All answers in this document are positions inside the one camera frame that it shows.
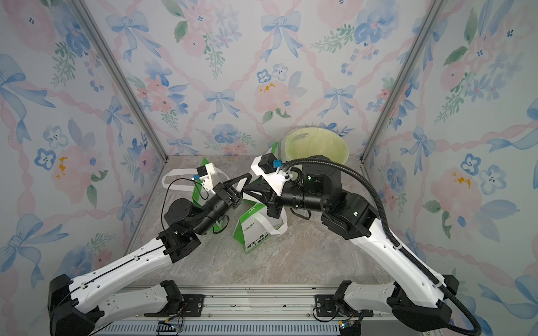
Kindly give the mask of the green white bag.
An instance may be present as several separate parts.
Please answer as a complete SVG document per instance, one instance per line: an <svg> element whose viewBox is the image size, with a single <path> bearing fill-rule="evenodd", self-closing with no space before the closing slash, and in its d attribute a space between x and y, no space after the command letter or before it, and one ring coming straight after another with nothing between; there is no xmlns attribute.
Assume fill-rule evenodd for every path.
<svg viewBox="0 0 538 336"><path fill-rule="evenodd" d="M282 210L278 218L267 215L266 205L248 198L245 203L249 209L242 214L233 231L232 237L245 253L251 252L271 236L282 236L288 230L288 218Z"/></svg>
<svg viewBox="0 0 538 336"><path fill-rule="evenodd" d="M263 155L256 156L253 159L250 167L254 169L254 167L259 166L259 163L262 161L262 158L266 156L270 158L270 162L280 159L279 152L279 143L276 141L271 146L269 146L268 150Z"/></svg>
<svg viewBox="0 0 538 336"><path fill-rule="evenodd" d="M214 166L214 171L209 173L211 178L206 176L199 179L196 168L172 169L162 177L162 187L166 190L191 192L191 201L196 206L201 207L214 195L211 190L203 189L205 186L203 183L206 182L208 186L209 180L211 180L212 185L214 186L214 184L221 181L224 182L228 179L228 175L222 169L218 168L207 158L203 158L201 166L206 166L208 164Z"/></svg>

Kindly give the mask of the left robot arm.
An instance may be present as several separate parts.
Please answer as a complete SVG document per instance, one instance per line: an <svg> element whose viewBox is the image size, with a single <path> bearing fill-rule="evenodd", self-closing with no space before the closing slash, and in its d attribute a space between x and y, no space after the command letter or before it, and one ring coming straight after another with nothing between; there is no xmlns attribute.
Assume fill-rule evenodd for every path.
<svg viewBox="0 0 538 336"><path fill-rule="evenodd" d="M166 227L156 238L107 266L71 278L66 274L50 282L48 292L51 335L93 335L115 321L136 315L175 318L187 307L174 281L141 291L123 288L144 275L176 263L200 246L217 221L237 208L249 173L219 182L199 207L186 198L175 200L161 216Z"/></svg>

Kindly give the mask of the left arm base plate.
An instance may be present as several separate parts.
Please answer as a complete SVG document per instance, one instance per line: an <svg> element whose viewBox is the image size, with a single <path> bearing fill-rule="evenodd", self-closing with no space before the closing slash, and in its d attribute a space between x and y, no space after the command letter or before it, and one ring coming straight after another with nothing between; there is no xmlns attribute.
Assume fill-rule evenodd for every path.
<svg viewBox="0 0 538 336"><path fill-rule="evenodd" d="M172 304L169 316L173 317L196 317L202 316L205 296L202 294L183 295L178 303Z"/></svg>

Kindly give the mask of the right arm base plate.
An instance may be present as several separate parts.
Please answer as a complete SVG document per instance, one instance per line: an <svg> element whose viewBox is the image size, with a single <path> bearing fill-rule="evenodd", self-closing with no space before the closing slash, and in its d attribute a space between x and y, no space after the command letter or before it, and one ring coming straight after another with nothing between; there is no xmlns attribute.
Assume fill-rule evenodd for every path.
<svg viewBox="0 0 538 336"><path fill-rule="evenodd" d="M317 294L314 295L314 300L313 314L319 319L327 320L333 317L349 319L360 316L360 311L354 311L343 303L336 302L333 295Z"/></svg>

